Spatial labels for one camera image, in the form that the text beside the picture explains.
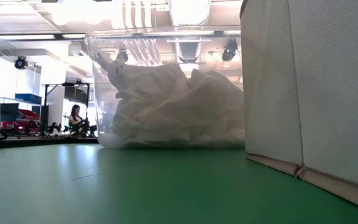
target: security camera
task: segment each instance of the security camera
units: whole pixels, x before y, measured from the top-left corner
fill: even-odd
[[[29,63],[25,60],[25,56],[18,56],[15,61],[15,68],[19,70],[25,70],[29,66]]]

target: green floor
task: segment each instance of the green floor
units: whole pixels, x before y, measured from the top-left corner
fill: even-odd
[[[358,207],[241,150],[0,150],[0,223],[358,223]]]

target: green mat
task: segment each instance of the green mat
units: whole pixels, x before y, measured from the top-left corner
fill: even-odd
[[[358,206],[244,150],[0,150],[0,223],[358,223]]]

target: woman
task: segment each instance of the woman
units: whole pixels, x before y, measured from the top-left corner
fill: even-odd
[[[74,105],[71,109],[71,115],[68,117],[68,123],[70,125],[75,125],[82,122],[82,117],[79,116],[80,106]]]

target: clear plastic bin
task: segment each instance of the clear plastic bin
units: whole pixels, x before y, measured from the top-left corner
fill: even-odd
[[[239,27],[86,35],[104,147],[243,147]]]

